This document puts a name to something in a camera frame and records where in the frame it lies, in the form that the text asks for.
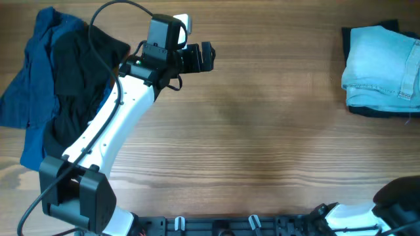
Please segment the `light blue denim shorts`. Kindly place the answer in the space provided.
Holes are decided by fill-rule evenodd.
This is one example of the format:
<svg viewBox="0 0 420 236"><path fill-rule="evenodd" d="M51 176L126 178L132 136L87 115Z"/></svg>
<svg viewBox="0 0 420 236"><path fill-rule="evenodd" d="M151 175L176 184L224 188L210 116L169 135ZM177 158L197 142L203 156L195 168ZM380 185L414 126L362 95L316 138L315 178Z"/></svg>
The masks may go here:
<svg viewBox="0 0 420 236"><path fill-rule="evenodd" d="M382 26L353 28L341 86L346 105L419 112L419 40Z"/></svg>

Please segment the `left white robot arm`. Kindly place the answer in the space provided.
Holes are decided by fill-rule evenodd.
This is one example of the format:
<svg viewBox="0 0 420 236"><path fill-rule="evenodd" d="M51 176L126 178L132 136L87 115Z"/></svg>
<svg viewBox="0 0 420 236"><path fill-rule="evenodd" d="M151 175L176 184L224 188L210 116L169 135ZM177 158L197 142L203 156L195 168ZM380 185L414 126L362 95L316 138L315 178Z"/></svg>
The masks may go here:
<svg viewBox="0 0 420 236"><path fill-rule="evenodd" d="M135 214L117 206L108 181L116 155L132 128L171 79L211 71L209 42L167 50L144 44L119 69L119 81L84 133L60 158L46 157L39 169L43 212L97 235L137 235Z"/></svg>

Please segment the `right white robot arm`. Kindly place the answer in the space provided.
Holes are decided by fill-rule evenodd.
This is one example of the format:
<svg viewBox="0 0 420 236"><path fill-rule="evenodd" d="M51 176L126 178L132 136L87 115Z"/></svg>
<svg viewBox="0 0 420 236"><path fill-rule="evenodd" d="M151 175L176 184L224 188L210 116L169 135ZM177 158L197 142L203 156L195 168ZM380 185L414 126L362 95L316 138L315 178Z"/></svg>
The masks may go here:
<svg viewBox="0 0 420 236"><path fill-rule="evenodd" d="M320 235L419 236L419 176L389 182L368 203L322 204L308 221Z"/></svg>

